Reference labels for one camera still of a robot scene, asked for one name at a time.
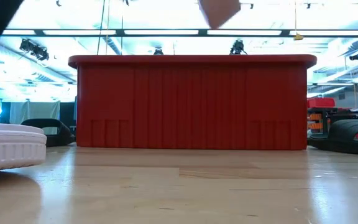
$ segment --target white object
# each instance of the white object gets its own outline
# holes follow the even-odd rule
[[[47,137],[40,128],[0,124],[0,169],[43,163]]]

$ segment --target white curtain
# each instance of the white curtain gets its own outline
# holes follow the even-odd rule
[[[53,103],[11,103],[11,124],[21,124],[27,119],[53,118],[59,119],[60,101]],[[56,134],[56,128],[44,128],[45,134]]]

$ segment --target red plastic crate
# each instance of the red plastic crate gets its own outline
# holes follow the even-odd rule
[[[334,98],[313,98],[308,99],[308,108],[334,108]]]
[[[78,69],[83,147],[306,149],[312,55],[87,55]]]

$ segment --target window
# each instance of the window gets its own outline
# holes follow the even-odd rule
[[[339,94],[339,99],[340,100],[345,100],[345,93]]]

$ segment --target wooden floor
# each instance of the wooden floor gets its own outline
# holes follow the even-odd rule
[[[51,148],[0,172],[3,223],[358,224],[358,156]]]

